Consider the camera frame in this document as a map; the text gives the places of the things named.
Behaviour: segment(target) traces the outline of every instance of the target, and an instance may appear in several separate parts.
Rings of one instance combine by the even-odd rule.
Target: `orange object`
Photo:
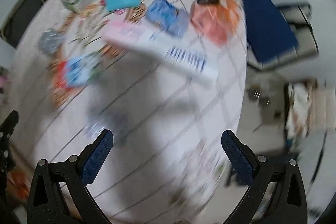
[[[218,0],[216,4],[192,4],[191,22],[195,29],[208,37],[217,47],[228,42],[236,33],[239,7],[234,0]]]

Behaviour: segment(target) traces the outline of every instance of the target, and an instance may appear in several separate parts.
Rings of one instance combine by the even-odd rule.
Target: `metal screw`
[[[293,166],[296,165],[296,161],[295,161],[295,160],[289,160],[289,163],[290,163],[291,165],[293,165]]]
[[[262,155],[258,156],[257,159],[258,159],[260,162],[265,162],[265,161],[266,161],[265,156],[262,156]]]
[[[72,155],[69,157],[68,159],[70,162],[75,162],[77,160],[77,156],[76,155]]]
[[[43,166],[45,164],[45,160],[42,159],[42,160],[39,160],[39,162],[37,163],[39,166]]]

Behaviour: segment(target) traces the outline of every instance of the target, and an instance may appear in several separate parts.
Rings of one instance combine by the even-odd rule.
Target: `white tablecloth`
[[[194,0],[168,1],[189,10]],[[13,145],[31,166],[42,158],[64,161],[93,141],[85,129],[92,113],[104,117],[121,111],[127,115],[127,137],[112,148],[95,182],[88,185],[91,195],[111,219],[172,223],[191,218],[211,197],[226,163],[222,132],[237,130],[246,73],[244,12],[224,47],[196,33],[186,41],[217,64],[213,86],[128,52],[112,60],[95,83],[54,109],[46,70],[50,60],[38,51],[37,42],[47,28],[60,27],[67,15],[59,0],[48,0],[19,44],[5,111],[16,109],[20,115]],[[76,24],[67,32],[66,54],[75,45],[71,41]],[[101,45],[98,40],[92,47]]]

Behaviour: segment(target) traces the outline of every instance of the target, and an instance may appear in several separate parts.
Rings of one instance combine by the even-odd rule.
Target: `orange plastic bag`
[[[239,7],[234,0],[197,0],[192,4],[191,22],[195,29],[221,47],[236,32]]]

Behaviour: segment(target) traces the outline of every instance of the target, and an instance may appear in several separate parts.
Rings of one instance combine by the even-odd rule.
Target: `floor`
[[[261,86],[265,91],[264,94],[270,96],[270,105],[266,109],[261,109],[258,107],[258,103],[249,100],[247,93],[245,93],[236,135],[256,155],[281,150],[285,145],[283,117],[274,120],[273,117],[269,117],[265,113],[274,113],[275,110],[283,109],[282,87],[284,80],[277,74],[256,73],[247,68],[245,89],[251,84]],[[207,207],[200,214],[196,224],[223,223],[245,194],[247,186],[239,186],[235,182],[230,183],[228,187],[225,186],[229,170],[230,168],[227,166],[220,185]]]

